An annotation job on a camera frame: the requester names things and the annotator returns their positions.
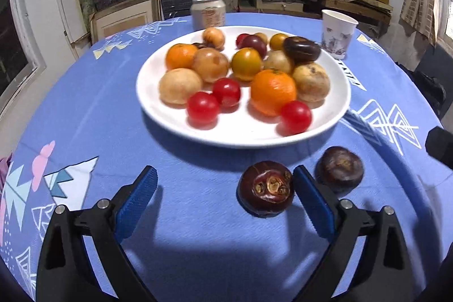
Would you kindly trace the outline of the tan brown fruit on plate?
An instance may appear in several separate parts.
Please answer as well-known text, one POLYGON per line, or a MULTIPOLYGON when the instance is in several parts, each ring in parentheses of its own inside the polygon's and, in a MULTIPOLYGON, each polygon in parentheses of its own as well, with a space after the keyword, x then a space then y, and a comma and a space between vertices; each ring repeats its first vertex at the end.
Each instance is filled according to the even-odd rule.
POLYGON ((298 97, 308 103, 324 100, 330 91, 330 80, 325 69, 315 62, 300 64, 292 72, 298 97))

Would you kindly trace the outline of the small tan fruit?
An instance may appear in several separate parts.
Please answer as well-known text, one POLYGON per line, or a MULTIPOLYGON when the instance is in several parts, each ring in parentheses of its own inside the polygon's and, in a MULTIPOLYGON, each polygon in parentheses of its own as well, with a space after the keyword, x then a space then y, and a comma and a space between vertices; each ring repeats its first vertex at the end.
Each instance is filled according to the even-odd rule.
POLYGON ((264 33, 257 32, 254 35, 260 38, 265 44, 268 44, 268 37, 264 33))

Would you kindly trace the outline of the cardboard box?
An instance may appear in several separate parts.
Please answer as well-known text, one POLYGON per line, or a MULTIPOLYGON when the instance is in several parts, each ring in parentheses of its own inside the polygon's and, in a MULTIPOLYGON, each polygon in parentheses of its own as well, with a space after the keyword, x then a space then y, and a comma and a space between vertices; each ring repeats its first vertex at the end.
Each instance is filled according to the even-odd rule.
POLYGON ((161 0, 125 0, 90 16, 91 41, 163 19, 161 0))

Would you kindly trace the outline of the large tan round fruit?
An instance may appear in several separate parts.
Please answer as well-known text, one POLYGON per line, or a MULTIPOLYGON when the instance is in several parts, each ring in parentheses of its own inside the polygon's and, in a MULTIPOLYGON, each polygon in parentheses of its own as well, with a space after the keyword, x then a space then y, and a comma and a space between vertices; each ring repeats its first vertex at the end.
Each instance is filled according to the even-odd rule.
POLYGON ((220 51, 202 48, 194 54, 192 69, 204 82, 214 83, 228 74, 230 62, 220 51))

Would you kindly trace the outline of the white paper cup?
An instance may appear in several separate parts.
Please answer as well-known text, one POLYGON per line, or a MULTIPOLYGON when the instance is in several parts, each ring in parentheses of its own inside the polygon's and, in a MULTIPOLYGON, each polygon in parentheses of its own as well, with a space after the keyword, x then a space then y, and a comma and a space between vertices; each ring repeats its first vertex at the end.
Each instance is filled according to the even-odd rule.
POLYGON ((357 25, 356 19, 346 14, 323 9, 321 48, 335 59, 343 60, 357 25))

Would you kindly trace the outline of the red cherry tomato on plate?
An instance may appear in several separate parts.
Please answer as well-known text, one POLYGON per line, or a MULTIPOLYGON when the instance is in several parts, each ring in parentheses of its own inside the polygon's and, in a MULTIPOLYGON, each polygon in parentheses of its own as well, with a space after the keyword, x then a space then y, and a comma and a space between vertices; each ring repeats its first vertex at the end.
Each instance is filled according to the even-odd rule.
POLYGON ((243 41, 248 36, 249 35, 247 33, 243 33, 243 34, 240 34, 240 35, 237 36, 237 38, 236 38, 236 48, 237 49, 241 49, 242 48, 243 41))

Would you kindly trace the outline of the orange persimmon fruit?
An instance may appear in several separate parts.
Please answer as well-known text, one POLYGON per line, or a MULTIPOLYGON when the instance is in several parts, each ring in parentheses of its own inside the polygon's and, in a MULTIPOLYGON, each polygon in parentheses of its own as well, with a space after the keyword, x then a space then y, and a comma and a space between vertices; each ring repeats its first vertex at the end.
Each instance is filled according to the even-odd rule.
POLYGON ((238 50, 230 62, 234 77, 242 81, 251 81, 262 70, 262 59, 253 48, 238 50))

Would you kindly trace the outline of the silver beverage can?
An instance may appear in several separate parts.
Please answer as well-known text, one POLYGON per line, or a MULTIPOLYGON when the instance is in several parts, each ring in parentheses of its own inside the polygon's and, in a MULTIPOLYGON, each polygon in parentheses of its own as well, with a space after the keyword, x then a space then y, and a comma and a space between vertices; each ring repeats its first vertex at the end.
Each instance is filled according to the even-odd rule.
POLYGON ((191 17, 193 30, 225 25, 226 6, 223 0, 193 0, 191 17))

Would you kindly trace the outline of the large orange mandarin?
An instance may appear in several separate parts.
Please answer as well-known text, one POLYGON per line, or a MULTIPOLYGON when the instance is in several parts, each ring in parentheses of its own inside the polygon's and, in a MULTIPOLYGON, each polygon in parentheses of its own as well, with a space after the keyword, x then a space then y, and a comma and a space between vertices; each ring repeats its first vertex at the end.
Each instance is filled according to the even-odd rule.
POLYGON ((282 107, 296 97, 295 81, 280 70, 260 71, 249 86, 249 102, 255 110, 268 117, 278 117, 282 107))

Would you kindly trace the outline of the window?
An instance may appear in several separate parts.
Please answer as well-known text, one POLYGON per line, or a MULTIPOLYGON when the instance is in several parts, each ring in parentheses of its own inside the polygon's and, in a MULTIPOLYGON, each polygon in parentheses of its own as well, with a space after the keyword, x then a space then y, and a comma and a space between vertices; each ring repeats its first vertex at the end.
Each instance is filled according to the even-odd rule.
POLYGON ((1 0, 1 111, 45 68, 25 0, 1 0))

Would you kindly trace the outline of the small orange kumquat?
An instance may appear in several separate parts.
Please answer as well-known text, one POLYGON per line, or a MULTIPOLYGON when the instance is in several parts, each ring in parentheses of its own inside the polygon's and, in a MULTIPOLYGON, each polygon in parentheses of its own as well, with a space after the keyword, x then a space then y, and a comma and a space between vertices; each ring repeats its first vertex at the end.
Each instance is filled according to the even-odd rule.
POLYGON ((272 51, 282 51, 283 43, 287 38, 288 38, 288 35, 286 35, 284 33, 274 34, 269 41, 270 49, 272 51))

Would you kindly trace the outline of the blue patterned tablecloth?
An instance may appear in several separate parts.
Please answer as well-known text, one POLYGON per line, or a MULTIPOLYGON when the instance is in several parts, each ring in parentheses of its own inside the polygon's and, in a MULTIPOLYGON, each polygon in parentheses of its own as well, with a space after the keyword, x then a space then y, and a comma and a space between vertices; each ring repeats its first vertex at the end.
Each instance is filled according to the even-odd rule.
POLYGON ((190 18, 178 18, 96 43, 34 114, 12 156, 1 214, 1 258, 21 287, 35 291, 57 204, 46 175, 65 192, 63 203, 86 209, 149 165, 159 185, 123 248, 159 301, 291 301, 327 243, 299 202, 258 219, 238 204, 236 184, 255 162, 314 169, 325 149, 340 145, 365 166, 349 198, 363 209, 395 209, 414 286, 423 289, 452 243, 452 171, 425 151, 439 120, 402 69, 356 32, 345 59, 353 75, 351 113, 332 130, 286 147, 214 147, 150 121, 135 93, 146 59, 192 30, 190 18))

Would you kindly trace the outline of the tan fruit near edge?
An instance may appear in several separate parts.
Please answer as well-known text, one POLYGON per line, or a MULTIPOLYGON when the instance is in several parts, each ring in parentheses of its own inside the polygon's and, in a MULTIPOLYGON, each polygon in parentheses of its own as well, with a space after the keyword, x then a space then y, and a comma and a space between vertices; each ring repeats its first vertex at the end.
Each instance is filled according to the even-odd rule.
POLYGON ((184 105, 203 86, 201 77, 191 69, 169 70, 159 81, 160 99, 166 104, 184 105))

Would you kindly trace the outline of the yellow tan round fruit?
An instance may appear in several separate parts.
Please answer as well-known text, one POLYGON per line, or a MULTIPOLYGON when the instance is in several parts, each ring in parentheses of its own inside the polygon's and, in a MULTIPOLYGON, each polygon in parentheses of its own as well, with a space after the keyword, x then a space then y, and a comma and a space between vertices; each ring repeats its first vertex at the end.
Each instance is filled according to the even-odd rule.
POLYGON ((208 27, 202 33, 203 43, 210 48, 222 50, 225 45, 225 36, 222 31, 215 27, 208 27))

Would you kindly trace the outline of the orange mandarin on plate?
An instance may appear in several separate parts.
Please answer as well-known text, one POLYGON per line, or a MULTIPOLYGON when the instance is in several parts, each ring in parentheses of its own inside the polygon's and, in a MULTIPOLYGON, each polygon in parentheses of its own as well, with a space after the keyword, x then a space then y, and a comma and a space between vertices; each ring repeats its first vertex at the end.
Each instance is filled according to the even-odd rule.
POLYGON ((175 44, 169 48, 165 57, 166 69, 191 68, 198 48, 192 44, 175 44))

